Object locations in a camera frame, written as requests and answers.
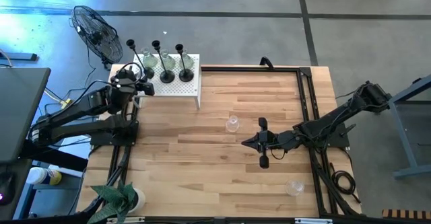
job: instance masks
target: table leg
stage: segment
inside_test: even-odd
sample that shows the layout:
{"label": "table leg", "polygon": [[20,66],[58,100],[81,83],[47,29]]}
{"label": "table leg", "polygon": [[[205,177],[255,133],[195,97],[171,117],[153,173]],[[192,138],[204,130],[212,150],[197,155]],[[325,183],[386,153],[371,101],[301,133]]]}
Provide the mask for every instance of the table leg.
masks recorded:
{"label": "table leg", "polygon": [[196,109],[200,110],[201,109],[201,101],[199,100],[199,96],[195,97],[195,103],[196,103]]}

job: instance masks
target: wooden tabletop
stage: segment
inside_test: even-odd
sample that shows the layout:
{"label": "wooden tabletop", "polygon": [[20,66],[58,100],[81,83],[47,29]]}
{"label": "wooden tabletop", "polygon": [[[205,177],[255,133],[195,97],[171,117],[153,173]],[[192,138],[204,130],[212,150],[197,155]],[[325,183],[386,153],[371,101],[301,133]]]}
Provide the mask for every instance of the wooden tabletop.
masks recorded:
{"label": "wooden tabletop", "polygon": [[[113,65],[111,74],[121,66]],[[327,67],[311,67],[311,71],[322,116],[337,106],[331,77]],[[282,160],[269,156],[270,167],[263,170],[259,167],[260,154],[240,144],[259,131],[258,117],[266,117],[274,133],[303,121],[294,73],[203,72],[200,111],[188,98],[141,100],[140,130],[132,148],[127,182],[143,190],[146,204],[134,215],[318,216],[306,148],[289,151]],[[236,133],[225,128],[232,115],[240,120]],[[96,197],[90,186],[106,182],[111,154],[112,147],[104,146],[91,155],[78,210]],[[274,154],[282,156],[281,151]],[[329,149],[328,156],[336,170],[352,173],[345,153]],[[303,181],[304,193],[288,196],[288,180]],[[361,212],[352,196],[343,197]],[[329,210],[326,188],[323,198]]]}

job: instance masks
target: fan guard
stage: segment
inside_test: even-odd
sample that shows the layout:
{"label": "fan guard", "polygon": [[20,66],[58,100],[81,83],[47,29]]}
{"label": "fan guard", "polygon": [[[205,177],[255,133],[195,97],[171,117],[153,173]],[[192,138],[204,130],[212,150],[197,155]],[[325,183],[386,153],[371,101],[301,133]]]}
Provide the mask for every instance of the fan guard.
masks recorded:
{"label": "fan guard", "polygon": [[72,11],[72,23],[78,35],[106,66],[107,63],[117,63],[123,57],[117,30],[93,9],[79,5]]}

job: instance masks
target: white stand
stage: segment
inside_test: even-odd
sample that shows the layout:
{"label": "white stand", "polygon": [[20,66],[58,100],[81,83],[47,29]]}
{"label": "white stand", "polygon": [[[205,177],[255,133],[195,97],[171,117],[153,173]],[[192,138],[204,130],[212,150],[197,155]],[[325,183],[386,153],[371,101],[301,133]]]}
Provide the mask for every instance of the white stand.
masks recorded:
{"label": "white stand", "polygon": [[[153,54],[157,58],[157,65],[153,68],[154,77],[148,79],[148,82],[153,83],[155,94],[152,97],[190,97],[195,99],[196,109],[201,108],[201,65],[199,62],[199,54],[189,54],[189,56],[194,60],[195,64],[193,68],[190,69],[194,73],[194,77],[190,82],[183,82],[180,80],[179,73],[183,69],[183,64],[181,63],[181,57],[179,54],[170,54],[170,56],[175,60],[175,67],[171,70],[175,74],[175,79],[171,83],[163,83],[160,81],[160,74],[164,71],[162,63],[158,54]],[[136,55],[133,58],[133,62],[139,64],[139,60]],[[133,65],[132,68],[134,73],[139,74],[139,68]],[[137,97],[146,96],[143,92],[138,92]]]}

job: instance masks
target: black clamp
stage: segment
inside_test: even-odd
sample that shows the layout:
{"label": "black clamp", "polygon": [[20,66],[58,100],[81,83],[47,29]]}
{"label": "black clamp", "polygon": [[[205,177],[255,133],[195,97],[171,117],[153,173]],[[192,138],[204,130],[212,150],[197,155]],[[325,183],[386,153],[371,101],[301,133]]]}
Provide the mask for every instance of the black clamp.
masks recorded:
{"label": "black clamp", "polygon": [[271,61],[267,57],[262,57],[261,62],[259,63],[259,66],[268,66],[269,70],[274,70],[274,66],[272,65]]}

